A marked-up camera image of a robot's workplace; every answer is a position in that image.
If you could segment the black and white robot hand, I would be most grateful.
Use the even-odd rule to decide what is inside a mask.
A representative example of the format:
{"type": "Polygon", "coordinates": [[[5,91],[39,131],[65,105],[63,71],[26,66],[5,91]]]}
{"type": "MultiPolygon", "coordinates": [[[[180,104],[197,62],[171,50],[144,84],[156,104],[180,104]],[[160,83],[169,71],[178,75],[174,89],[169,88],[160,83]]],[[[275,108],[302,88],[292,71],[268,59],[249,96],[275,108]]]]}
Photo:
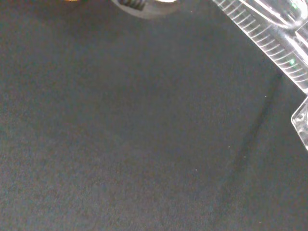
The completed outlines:
{"type": "Polygon", "coordinates": [[[176,12],[180,0],[112,0],[119,9],[141,19],[156,19],[176,12]]]}

